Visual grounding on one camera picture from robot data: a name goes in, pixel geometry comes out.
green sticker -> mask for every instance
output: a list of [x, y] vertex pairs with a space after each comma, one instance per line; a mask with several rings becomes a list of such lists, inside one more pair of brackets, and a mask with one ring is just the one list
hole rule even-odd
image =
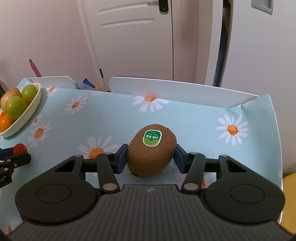
[[161, 131], [148, 130], [143, 136], [143, 143], [149, 147], [157, 146], [160, 142], [161, 136]]

door panel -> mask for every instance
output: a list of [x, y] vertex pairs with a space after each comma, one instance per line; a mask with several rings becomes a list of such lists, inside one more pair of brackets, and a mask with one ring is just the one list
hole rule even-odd
[[173, 79], [172, 16], [158, 2], [84, 1], [106, 86], [113, 76]]

fruit bowl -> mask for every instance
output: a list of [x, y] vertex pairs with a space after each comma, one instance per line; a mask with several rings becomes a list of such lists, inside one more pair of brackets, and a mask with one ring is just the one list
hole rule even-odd
[[29, 119], [32, 117], [32, 115], [36, 111], [36, 109], [40, 103], [40, 100], [41, 100], [41, 92], [40, 92], [41, 85], [39, 83], [32, 83], [32, 85], [34, 85], [38, 90], [35, 98], [29, 104], [29, 106], [23, 112], [23, 114], [9, 128], [7, 128], [4, 132], [0, 133], [0, 136], [10, 137], [13, 134], [17, 133], [29, 121]]

tablecloth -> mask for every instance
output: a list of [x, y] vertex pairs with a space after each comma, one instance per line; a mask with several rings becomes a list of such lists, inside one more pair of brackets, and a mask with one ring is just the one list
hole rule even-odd
[[[29, 84], [24, 79], [18, 88]], [[29, 165], [16, 168], [13, 182], [0, 189], [0, 228], [10, 232], [21, 222], [14, 203], [16, 191], [26, 182], [75, 154], [92, 158], [116, 152], [149, 124], [168, 127], [187, 152], [208, 158], [228, 154], [281, 186], [281, 147], [269, 95], [233, 108], [219, 108], [172, 100], [118, 93], [42, 88], [41, 102], [29, 122], [15, 135], [0, 139], [0, 147], [23, 143], [32, 156]], [[126, 166], [116, 175], [120, 187], [129, 184], [176, 184], [185, 179], [175, 163], [158, 175], [139, 179]], [[86, 180], [99, 187], [97, 174]], [[205, 186], [215, 174], [205, 174]]]

pink wall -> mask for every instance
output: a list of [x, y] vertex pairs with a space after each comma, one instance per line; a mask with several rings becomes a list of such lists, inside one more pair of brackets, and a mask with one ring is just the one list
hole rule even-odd
[[24, 77], [66, 75], [77, 82], [96, 73], [75, 0], [0, 2], [0, 82], [4, 90]]

